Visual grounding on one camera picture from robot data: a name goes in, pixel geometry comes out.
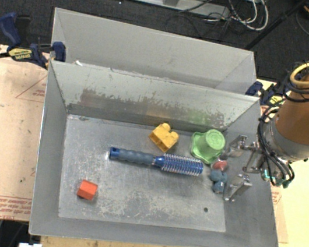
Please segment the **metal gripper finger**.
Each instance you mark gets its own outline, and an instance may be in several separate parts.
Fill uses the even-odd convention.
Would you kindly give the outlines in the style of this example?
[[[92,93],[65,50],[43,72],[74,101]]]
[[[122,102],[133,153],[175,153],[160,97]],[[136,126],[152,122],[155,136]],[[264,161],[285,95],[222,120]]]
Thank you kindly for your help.
[[[248,137],[246,135],[238,135],[228,145],[227,155],[230,158],[241,157],[246,150]]]
[[[236,196],[242,195],[250,187],[252,187],[252,183],[249,175],[237,174],[228,181],[223,198],[227,202],[234,202]]]

